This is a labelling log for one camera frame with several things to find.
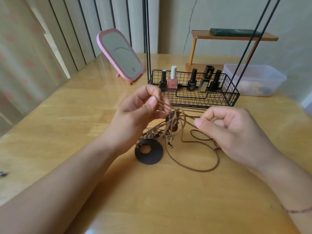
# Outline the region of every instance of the clear plastic box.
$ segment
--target clear plastic box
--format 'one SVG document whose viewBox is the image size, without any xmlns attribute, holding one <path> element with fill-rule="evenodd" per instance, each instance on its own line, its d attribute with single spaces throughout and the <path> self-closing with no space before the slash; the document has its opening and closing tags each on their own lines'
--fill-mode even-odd
<svg viewBox="0 0 312 234">
<path fill-rule="evenodd" d="M 237 64 L 225 64 L 223 73 L 232 78 Z M 245 65 L 240 65 L 233 79 L 236 85 Z M 237 89 L 241 95 L 271 96 L 287 77 L 270 65 L 248 65 Z"/>
</svg>

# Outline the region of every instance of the hand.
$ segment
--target hand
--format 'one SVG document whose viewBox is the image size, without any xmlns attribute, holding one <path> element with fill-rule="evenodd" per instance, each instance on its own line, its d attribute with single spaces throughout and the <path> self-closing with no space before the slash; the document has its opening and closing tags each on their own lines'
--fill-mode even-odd
<svg viewBox="0 0 312 234">
<path fill-rule="evenodd" d="M 154 119 L 166 118 L 171 110 L 158 105 L 157 99 L 170 104 L 160 88 L 145 85 L 126 98 L 116 111 L 110 126 L 99 139 L 106 149 L 117 156 L 127 152 L 140 138 L 143 130 Z"/>
<path fill-rule="evenodd" d="M 230 158 L 250 168 L 259 169 L 280 155 L 245 109 L 211 107 L 194 123 L 213 138 Z"/>
</svg>

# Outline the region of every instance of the wall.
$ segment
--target wall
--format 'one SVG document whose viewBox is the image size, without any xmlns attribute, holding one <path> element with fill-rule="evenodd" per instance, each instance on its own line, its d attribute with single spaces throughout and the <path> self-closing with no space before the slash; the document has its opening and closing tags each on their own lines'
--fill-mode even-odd
<svg viewBox="0 0 312 234">
<path fill-rule="evenodd" d="M 264 20 L 276 0 L 272 0 Z M 160 0 L 159 53 L 189 54 L 191 30 L 253 29 L 267 0 Z M 283 72 L 282 92 L 301 102 L 312 91 L 312 0 L 281 0 L 267 31 L 277 42 L 260 42 L 254 64 L 268 64 Z M 196 55 L 240 56 L 246 41 L 197 40 Z"/>
</svg>

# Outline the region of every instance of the white curtain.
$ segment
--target white curtain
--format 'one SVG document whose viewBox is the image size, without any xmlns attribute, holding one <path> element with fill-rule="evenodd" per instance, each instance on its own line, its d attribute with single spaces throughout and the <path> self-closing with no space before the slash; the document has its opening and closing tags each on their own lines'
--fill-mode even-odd
<svg viewBox="0 0 312 234">
<path fill-rule="evenodd" d="M 25 0 L 0 0 L 0 137 L 66 81 Z"/>
</svg>

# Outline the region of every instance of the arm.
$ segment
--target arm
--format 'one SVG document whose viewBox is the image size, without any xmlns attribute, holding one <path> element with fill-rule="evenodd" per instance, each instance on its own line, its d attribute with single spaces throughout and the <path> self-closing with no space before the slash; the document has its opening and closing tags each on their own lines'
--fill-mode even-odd
<svg viewBox="0 0 312 234">
<path fill-rule="evenodd" d="M 165 118 L 159 88 L 143 86 L 117 110 L 95 141 L 0 207 L 0 233 L 63 233 L 111 163 L 127 152 L 153 119 Z"/>
<path fill-rule="evenodd" d="M 312 207 L 312 176 L 275 148 L 247 110 L 211 107 L 194 123 L 230 158 L 266 182 L 285 209 Z M 301 233 L 310 233 L 312 210 L 289 215 Z"/>
</svg>

